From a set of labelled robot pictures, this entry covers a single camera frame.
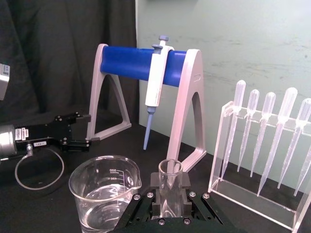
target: black table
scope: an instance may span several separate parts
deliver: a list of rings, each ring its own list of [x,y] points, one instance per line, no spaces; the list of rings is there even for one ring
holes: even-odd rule
[[[12,121],[15,125],[47,123],[58,114],[67,114],[75,111],[87,113],[86,108],[72,107],[66,110],[60,110],[53,113],[24,118],[22,120]],[[99,130],[107,128],[120,121],[116,117],[105,111],[99,111],[98,125]],[[86,135],[86,125],[76,125],[73,128],[74,137],[84,138]],[[90,152],[77,152],[63,154],[65,161],[65,172],[62,178],[52,187],[42,191],[29,191],[20,187],[14,178],[14,167],[17,161],[3,162],[0,165],[0,233],[73,233],[81,232],[79,218],[76,211],[73,195],[68,188],[68,180],[73,170],[82,162],[89,158],[100,155],[123,155],[134,160],[140,168],[142,180],[142,190],[149,185],[150,173],[157,171],[160,161],[166,158],[169,138],[157,133],[151,132],[148,149],[143,151],[143,139],[145,128],[133,124],[130,129],[113,135],[100,144],[93,145]],[[179,158],[183,160],[194,150],[193,147],[186,144],[181,145]],[[210,170],[213,157],[206,155],[190,172],[191,187],[197,193],[202,194],[207,191]],[[60,163],[53,159],[39,160],[36,163],[29,163],[27,166],[21,166],[21,176],[25,181],[40,179],[46,181],[47,177],[57,175],[60,171]],[[43,173],[36,180],[36,174]],[[231,179],[235,177],[236,166],[229,165],[226,175]],[[243,185],[252,185],[251,183],[240,181]],[[272,196],[275,199],[283,198],[288,189],[283,188],[281,192],[273,192],[269,187],[276,187],[273,181],[267,181],[267,188],[262,191],[263,195]],[[211,197],[218,204],[218,209],[232,221],[232,223],[241,229],[250,233],[286,233],[290,232],[285,228],[274,224],[273,222],[256,215],[216,194]],[[311,232],[311,211],[307,211],[299,232]]]

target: blue pipette tip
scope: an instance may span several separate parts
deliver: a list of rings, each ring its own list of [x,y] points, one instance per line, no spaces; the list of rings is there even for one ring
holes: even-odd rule
[[[150,129],[151,129],[152,116],[156,112],[156,107],[147,107],[147,112],[149,113],[149,116],[148,116],[148,122],[147,122],[147,127],[146,127],[145,139],[144,139],[144,147],[143,147],[144,150],[147,149],[149,134],[150,134]]]

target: blue cylinder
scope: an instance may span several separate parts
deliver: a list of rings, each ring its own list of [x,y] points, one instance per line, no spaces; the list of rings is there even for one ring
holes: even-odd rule
[[[101,72],[148,81],[153,49],[105,46]],[[170,51],[163,84],[179,86],[185,51]]]

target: micropipette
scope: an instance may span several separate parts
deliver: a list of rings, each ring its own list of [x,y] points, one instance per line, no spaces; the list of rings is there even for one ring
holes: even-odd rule
[[[144,139],[144,147],[143,147],[144,150],[147,149],[152,117],[156,112],[156,107],[159,106],[160,102],[167,57],[169,51],[174,50],[173,47],[166,45],[166,42],[169,41],[169,38],[167,36],[161,35],[159,37],[159,40],[160,40],[159,45],[152,45],[155,50],[151,58],[146,102],[145,102],[145,104],[147,105],[147,112],[149,115]]]
[[[280,177],[280,181],[278,183],[277,188],[280,188],[282,180],[285,176],[285,173],[290,165],[293,153],[295,151],[297,142],[299,140],[299,137],[302,133],[303,128],[305,127],[305,125],[308,123],[309,117],[311,114],[311,99],[305,99],[302,101],[302,104],[300,106],[299,109],[299,113],[296,119],[296,126],[295,126],[295,131],[293,133],[293,137],[290,143],[290,146],[288,147],[288,151],[283,163],[283,167],[282,167],[282,172],[281,172],[281,177]]]
[[[243,139],[242,139],[241,148],[240,148],[238,172],[240,171],[241,162],[242,162],[242,159],[245,153],[249,130],[251,128],[251,123],[252,123],[251,120],[257,108],[258,98],[259,98],[259,91],[256,89],[252,90],[249,95],[249,100],[248,100],[248,105],[247,105],[247,114],[245,115],[246,123],[245,123]]]
[[[262,174],[261,179],[260,179],[257,197],[259,196],[260,191],[262,190],[262,187],[268,178],[269,171],[270,171],[270,168],[272,166],[274,156],[276,154],[277,146],[278,146],[278,143],[280,141],[284,125],[288,121],[288,118],[291,114],[291,111],[292,111],[294,102],[296,100],[296,97],[297,97],[297,89],[296,88],[290,87],[286,90],[286,93],[285,93],[285,96],[284,96],[284,99],[283,99],[283,102],[281,105],[280,112],[278,113],[278,116],[277,116],[276,133],[275,133],[274,138],[273,138],[273,142],[272,142],[272,146],[271,146],[271,149],[269,152],[269,156],[268,156],[266,166],[264,167],[264,171],[263,171],[263,174]]]
[[[232,147],[233,138],[234,138],[234,132],[235,132],[235,128],[237,126],[237,121],[238,121],[237,115],[239,114],[239,111],[242,108],[245,87],[246,87],[246,82],[244,80],[240,80],[238,81],[237,86],[235,88],[235,94],[234,94],[234,100],[233,100],[233,106],[232,106],[233,115],[232,115],[231,128],[229,132],[227,147],[225,149],[225,157],[224,157],[224,162],[223,162],[221,180],[223,180],[225,170],[227,169],[227,166],[228,166],[229,156],[230,156],[231,147]]]
[[[256,161],[258,159],[258,155],[259,155],[260,147],[262,144],[264,132],[266,131],[267,121],[269,120],[269,118],[272,114],[272,110],[273,110],[275,100],[276,100],[276,95],[273,92],[267,93],[267,95],[264,99],[263,108],[262,108],[262,112],[261,112],[261,119],[260,119],[260,129],[259,129],[259,134],[257,137],[257,142],[255,145],[250,177],[253,176],[253,171],[254,171]]]
[[[300,172],[300,175],[299,175],[297,187],[296,187],[296,190],[295,190],[295,193],[294,193],[295,197],[297,195],[297,192],[298,192],[298,190],[299,190],[303,180],[305,179],[305,177],[306,177],[306,175],[308,173],[310,165],[311,165],[311,147],[309,148],[308,154],[307,154],[307,156],[305,158],[305,161],[303,162],[303,165],[302,165],[302,168],[301,168],[301,172]]]

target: glass test tube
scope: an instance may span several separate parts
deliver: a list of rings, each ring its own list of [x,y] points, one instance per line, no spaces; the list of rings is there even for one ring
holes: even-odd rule
[[[181,162],[163,160],[159,164],[161,217],[181,217],[183,211]]]

